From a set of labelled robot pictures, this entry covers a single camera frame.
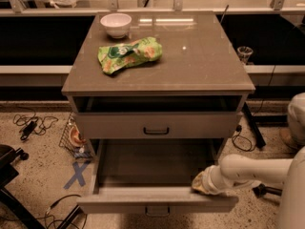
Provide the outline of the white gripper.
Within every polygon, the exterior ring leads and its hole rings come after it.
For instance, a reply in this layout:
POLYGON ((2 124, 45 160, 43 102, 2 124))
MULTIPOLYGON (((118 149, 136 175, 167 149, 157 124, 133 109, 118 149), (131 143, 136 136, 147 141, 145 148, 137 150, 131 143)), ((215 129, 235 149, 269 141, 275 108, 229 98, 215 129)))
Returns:
POLYGON ((204 195, 219 195, 229 190, 233 183, 225 178, 219 166, 212 165, 198 173, 193 179, 192 188, 204 195))

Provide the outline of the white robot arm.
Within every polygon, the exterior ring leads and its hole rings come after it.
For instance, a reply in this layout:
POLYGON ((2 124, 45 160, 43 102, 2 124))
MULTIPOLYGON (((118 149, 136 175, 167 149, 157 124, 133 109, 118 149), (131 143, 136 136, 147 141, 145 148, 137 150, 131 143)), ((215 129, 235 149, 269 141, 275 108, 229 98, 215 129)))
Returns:
POLYGON ((251 159, 227 155, 200 172, 192 188, 205 195, 249 187, 255 182, 283 186, 276 229, 305 229, 305 93, 288 105, 288 126, 280 131, 285 145, 296 150, 288 159, 251 159))

